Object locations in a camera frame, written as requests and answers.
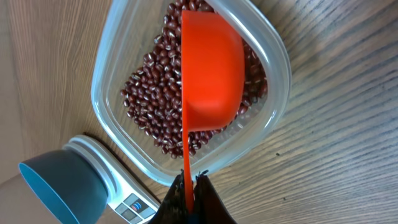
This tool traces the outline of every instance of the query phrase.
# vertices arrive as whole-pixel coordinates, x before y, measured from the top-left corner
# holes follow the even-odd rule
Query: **digital scale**
[[[108,205],[128,223],[146,223],[159,209],[159,202],[97,140],[77,135],[62,149],[79,154],[97,171],[108,190]]]

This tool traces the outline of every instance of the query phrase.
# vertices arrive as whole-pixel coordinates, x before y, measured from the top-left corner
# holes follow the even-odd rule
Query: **pile of beans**
[[[155,37],[155,46],[144,55],[144,63],[131,74],[120,91],[129,108],[127,116],[138,128],[154,138],[154,146],[163,154],[182,158],[181,104],[181,12],[183,10],[214,12],[204,0],[177,0],[169,4],[162,33]],[[244,114],[267,92],[264,68],[257,55],[244,42],[245,82],[242,102],[236,115]],[[224,131],[189,133],[189,152],[195,155],[202,145]]]

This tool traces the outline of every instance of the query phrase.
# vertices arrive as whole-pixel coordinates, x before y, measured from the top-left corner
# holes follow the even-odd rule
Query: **plastic container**
[[[167,1],[118,0],[112,3],[97,53],[91,87],[94,111],[102,127],[124,153],[150,178],[170,185],[183,168],[153,145],[126,116],[120,89],[142,64],[160,33]],[[278,33],[248,0],[207,0],[257,53],[267,74],[268,95],[251,106],[228,129],[215,135],[191,158],[193,177],[199,171],[216,172],[259,144],[282,116],[290,90],[290,63]]]

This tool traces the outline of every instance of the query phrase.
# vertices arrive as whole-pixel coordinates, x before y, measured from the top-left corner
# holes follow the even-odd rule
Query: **orange scoop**
[[[242,38],[220,16],[182,11],[182,141],[185,200],[193,210],[188,133],[220,129],[239,109],[244,85]]]

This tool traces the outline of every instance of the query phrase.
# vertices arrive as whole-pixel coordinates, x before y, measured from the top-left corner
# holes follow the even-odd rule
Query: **cup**
[[[73,151],[57,150],[19,164],[33,192],[61,223],[95,223],[108,193],[97,172]]]

